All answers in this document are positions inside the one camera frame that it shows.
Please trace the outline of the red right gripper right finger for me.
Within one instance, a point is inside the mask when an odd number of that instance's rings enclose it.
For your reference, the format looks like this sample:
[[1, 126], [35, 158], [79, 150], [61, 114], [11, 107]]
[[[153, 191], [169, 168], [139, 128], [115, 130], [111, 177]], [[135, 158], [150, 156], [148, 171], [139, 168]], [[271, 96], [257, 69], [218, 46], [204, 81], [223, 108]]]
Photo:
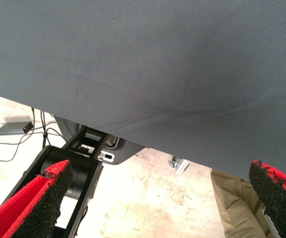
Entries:
[[249, 180], [279, 236], [286, 238], [286, 174], [254, 160], [250, 165]]

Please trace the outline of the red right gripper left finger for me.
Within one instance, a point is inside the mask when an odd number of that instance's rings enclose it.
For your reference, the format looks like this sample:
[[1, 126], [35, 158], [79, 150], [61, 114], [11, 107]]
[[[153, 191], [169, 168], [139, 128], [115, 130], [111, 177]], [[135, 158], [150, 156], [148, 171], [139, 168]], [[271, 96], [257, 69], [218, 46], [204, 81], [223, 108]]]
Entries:
[[0, 238], [50, 238], [71, 181], [70, 160], [38, 174], [0, 206]]

